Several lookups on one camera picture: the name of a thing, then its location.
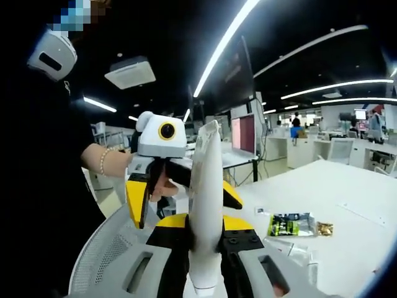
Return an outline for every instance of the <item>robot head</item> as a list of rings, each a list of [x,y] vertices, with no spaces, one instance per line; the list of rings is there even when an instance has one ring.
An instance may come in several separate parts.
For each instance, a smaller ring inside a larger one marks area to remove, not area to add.
[[[141,132],[138,154],[161,158],[182,158],[186,151],[186,133],[183,121],[178,118],[142,113],[136,123]]]

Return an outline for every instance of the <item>chair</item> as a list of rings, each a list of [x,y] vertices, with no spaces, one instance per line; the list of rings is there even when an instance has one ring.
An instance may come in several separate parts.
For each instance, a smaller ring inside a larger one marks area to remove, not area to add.
[[[367,138],[373,138],[373,139],[375,139],[377,141],[380,141],[380,139],[382,138],[382,134],[381,134],[381,132],[379,130],[370,129],[368,131]]]
[[[396,164],[397,164],[397,156],[395,157],[395,161],[393,165],[391,166],[391,169],[389,172],[385,171],[384,169],[379,168],[378,166],[375,167],[374,172],[384,174],[393,178],[397,178],[397,169],[396,169]]]
[[[397,133],[392,133],[389,135],[388,143],[390,145],[397,146]]]
[[[348,165],[353,149],[354,138],[332,138],[328,160]]]
[[[309,126],[309,134],[317,135],[320,132],[320,128],[318,126]]]
[[[357,135],[357,132],[353,132],[353,131],[349,130],[347,132],[347,137],[349,137],[349,138],[358,138],[359,136]]]

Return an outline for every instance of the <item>computer monitor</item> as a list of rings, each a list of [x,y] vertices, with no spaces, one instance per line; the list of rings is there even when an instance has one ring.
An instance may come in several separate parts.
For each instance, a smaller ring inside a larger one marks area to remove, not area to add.
[[[242,106],[255,98],[254,76],[243,36],[227,46],[217,62],[214,77],[214,114]]]
[[[254,114],[231,120],[231,145],[235,149],[256,154]]]
[[[367,119],[367,110],[356,109],[356,110],[354,110],[354,113],[355,113],[355,118],[357,120],[366,120]]]

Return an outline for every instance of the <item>snack package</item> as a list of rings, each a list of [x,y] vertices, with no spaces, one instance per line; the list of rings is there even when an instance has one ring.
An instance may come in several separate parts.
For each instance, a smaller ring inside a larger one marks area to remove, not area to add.
[[[317,236],[316,221],[311,213],[272,214],[268,236]]]
[[[317,222],[318,235],[332,236],[334,233],[334,225],[331,223]]]

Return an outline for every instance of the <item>plastic bag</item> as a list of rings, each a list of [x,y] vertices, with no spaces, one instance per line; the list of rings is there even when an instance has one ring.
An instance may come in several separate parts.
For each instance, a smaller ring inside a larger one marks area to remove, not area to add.
[[[272,214],[268,236],[317,236],[316,221],[312,213]]]

